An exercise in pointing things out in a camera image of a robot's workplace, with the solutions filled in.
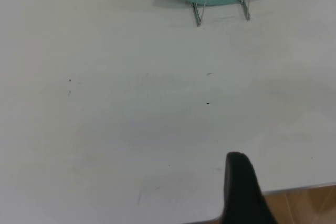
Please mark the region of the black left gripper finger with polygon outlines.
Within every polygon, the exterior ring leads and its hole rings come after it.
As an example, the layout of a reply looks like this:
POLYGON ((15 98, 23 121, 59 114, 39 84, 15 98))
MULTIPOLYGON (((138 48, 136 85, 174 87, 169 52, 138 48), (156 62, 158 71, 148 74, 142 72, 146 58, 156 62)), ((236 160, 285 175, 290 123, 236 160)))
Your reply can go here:
POLYGON ((276 223, 249 158, 240 152, 226 155, 224 209, 220 223, 276 223))

